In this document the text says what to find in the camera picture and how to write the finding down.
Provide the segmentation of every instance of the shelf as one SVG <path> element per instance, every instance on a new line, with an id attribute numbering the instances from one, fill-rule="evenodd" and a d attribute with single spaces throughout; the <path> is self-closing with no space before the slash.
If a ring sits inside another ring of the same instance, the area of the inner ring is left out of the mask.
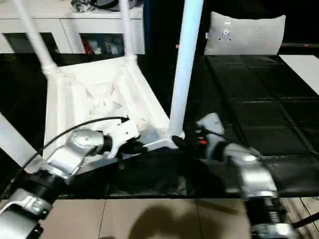
<path id="1" fill-rule="evenodd" d="M 77 13 L 72 11 L 70 0 L 24 0 L 32 18 L 101 18 L 119 19 L 121 12 L 91 11 Z M 131 19 L 142 19 L 143 6 L 130 10 Z M 11 0 L 0 3 L 0 19 L 19 18 Z"/>

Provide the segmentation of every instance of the glass cabinet door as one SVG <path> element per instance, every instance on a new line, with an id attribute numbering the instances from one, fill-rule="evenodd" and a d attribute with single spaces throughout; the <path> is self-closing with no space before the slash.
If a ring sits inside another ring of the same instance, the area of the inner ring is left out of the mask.
<path id="1" fill-rule="evenodd" d="M 80 33 L 80 37 L 86 54 L 124 55 L 120 33 Z"/>
<path id="2" fill-rule="evenodd" d="M 40 33 L 50 53 L 60 53 L 51 32 Z M 34 53 L 26 33 L 3 33 L 15 53 Z"/>

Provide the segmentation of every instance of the black cable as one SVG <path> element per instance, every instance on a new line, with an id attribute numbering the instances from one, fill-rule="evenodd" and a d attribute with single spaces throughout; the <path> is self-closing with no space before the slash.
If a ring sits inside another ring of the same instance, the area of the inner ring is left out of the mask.
<path id="1" fill-rule="evenodd" d="M 36 158 L 37 155 L 39 155 L 42 151 L 44 151 L 47 147 L 49 147 L 53 142 L 55 142 L 58 138 L 60 138 L 61 136 L 67 134 L 68 132 L 71 132 L 73 130 L 75 130 L 76 128 L 82 127 L 84 125 L 87 124 L 91 124 L 91 123 L 95 123 L 95 122 L 99 122 L 99 121 L 104 121 L 104 120 L 122 120 L 125 121 L 128 118 L 125 117 L 103 117 L 103 118 L 98 118 L 98 119 L 92 119 L 80 124 L 77 124 L 67 130 L 65 130 L 64 132 L 58 134 L 56 137 L 54 137 L 53 139 L 51 139 L 48 143 L 46 143 L 41 149 L 39 149 L 19 170 L 18 172 L 14 175 L 14 177 L 11 179 L 10 183 L 8 184 L 8 186 L 6 187 L 6 189 L 4 190 L 4 192 L 2 193 L 1 197 L 0 197 L 0 202 L 4 199 L 4 197 L 6 196 L 8 190 L 11 188 L 12 184 L 17 180 L 17 178 L 21 175 L 21 173 L 24 171 L 24 169 Z"/>
<path id="2" fill-rule="evenodd" d="M 308 216 L 311 216 L 311 212 L 309 211 L 308 207 L 305 205 L 303 200 L 301 198 L 299 198 L 299 200 L 300 200 L 302 206 L 304 207 L 304 209 L 306 210 L 306 212 L 308 213 Z M 312 222 L 312 226 L 316 230 L 316 232 L 319 233 L 319 229 L 318 229 L 317 225 L 315 224 L 315 222 Z"/>

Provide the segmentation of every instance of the white pillow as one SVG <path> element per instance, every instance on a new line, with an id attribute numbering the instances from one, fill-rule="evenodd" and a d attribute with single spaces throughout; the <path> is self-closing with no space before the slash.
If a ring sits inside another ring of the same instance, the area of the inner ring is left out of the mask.
<path id="1" fill-rule="evenodd" d="M 235 19 L 211 13 L 205 55 L 276 55 L 284 37 L 286 16 Z"/>

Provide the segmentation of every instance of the white furniture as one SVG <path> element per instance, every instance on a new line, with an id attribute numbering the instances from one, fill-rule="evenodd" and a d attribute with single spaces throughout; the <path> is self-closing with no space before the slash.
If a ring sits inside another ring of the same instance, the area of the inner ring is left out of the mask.
<path id="1" fill-rule="evenodd" d="M 83 33 L 95 38 L 100 34 L 121 34 L 124 32 L 121 12 L 93 12 L 75 13 L 72 11 L 70 0 L 25 0 L 27 10 L 41 33 L 49 33 L 50 43 L 56 44 L 60 53 L 85 53 L 81 40 Z M 130 12 L 132 26 L 133 52 L 144 54 L 143 6 L 135 7 Z M 0 53 L 14 53 L 10 37 L 24 37 L 13 35 L 25 33 L 12 0 L 0 3 Z"/>

